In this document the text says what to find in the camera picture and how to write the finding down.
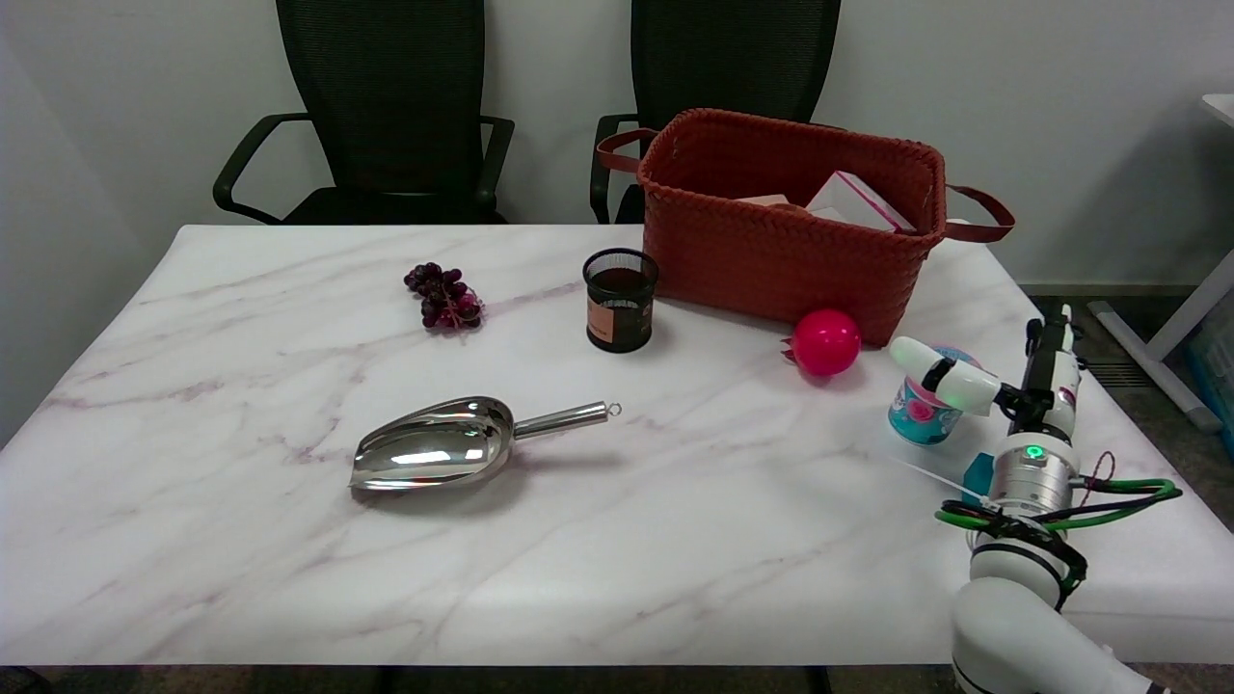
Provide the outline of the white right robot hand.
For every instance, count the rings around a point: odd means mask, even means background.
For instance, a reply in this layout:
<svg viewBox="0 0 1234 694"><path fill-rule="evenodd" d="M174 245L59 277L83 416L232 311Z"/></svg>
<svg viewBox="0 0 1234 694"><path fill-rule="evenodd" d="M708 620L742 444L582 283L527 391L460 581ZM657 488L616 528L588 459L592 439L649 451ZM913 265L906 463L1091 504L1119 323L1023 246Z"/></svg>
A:
<svg viewBox="0 0 1234 694"><path fill-rule="evenodd" d="M1009 435L1030 432L1070 443L1086 367L1074 349L1080 337L1067 304L1028 321L1024 375L1014 387L961 349L900 335L888 353L906 378L888 408L888 422L901 438L938 445L963 414L1001 412L1009 421Z"/></svg>

